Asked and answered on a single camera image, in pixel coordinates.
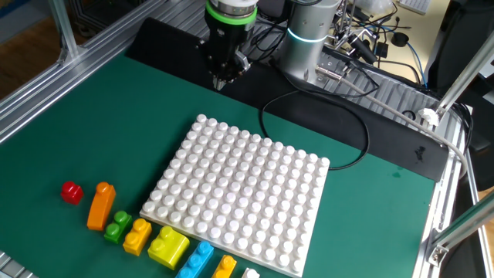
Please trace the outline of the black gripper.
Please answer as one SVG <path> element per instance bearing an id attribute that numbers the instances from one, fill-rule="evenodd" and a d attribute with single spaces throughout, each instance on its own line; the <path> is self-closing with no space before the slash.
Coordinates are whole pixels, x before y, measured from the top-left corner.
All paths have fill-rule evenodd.
<path id="1" fill-rule="evenodd" d="M 255 20 L 241 25 L 227 24 L 214 17 L 205 17 L 205 21 L 209 37 L 202 52 L 213 87 L 219 91 L 250 69 L 248 57 L 239 50 L 250 38 Z"/>

